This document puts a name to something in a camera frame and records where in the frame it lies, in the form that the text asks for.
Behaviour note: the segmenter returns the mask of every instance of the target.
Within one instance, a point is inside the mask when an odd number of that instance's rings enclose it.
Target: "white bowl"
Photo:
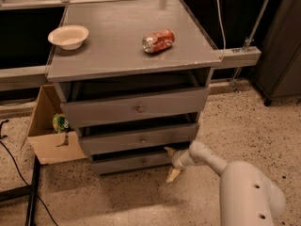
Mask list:
[[[74,50],[82,46],[83,41],[87,36],[88,30],[85,27],[79,25],[67,25],[52,31],[48,36],[48,41],[65,50]]]

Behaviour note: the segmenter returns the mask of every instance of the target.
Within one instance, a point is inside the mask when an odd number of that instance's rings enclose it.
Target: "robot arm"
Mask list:
[[[272,226],[273,218],[284,211],[282,191],[255,166],[243,161],[228,163],[198,141],[187,150],[166,149],[173,164],[168,183],[188,166],[207,165],[220,176],[221,226]]]

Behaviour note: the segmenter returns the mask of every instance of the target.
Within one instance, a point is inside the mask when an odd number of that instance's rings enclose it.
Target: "cardboard box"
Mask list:
[[[62,113],[55,88],[53,85],[42,86],[27,133],[27,139],[40,163],[53,164],[86,158],[74,131],[68,133],[69,145],[62,146],[66,134],[54,134],[54,113]]]

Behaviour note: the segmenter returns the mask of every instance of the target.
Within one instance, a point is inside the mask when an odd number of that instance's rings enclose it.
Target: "red can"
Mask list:
[[[165,29],[144,37],[142,46],[145,52],[152,54],[171,47],[174,41],[175,35],[172,30]]]

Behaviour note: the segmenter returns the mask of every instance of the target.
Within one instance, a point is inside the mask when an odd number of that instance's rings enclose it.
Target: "speckled floor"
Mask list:
[[[233,93],[215,84],[200,118],[198,139],[226,160],[246,160],[283,191],[286,210],[275,225],[301,225],[301,104],[276,101],[270,107],[246,81]],[[34,153],[25,140],[34,103],[0,106],[10,119],[3,142],[30,182]],[[23,186],[7,152],[0,148],[0,190]],[[39,194],[58,225],[219,225],[219,178],[206,167],[187,169],[166,184],[168,168],[99,178],[86,159],[43,166]],[[0,203],[0,225],[24,225],[27,198]],[[54,225],[38,202],[37,225]]]

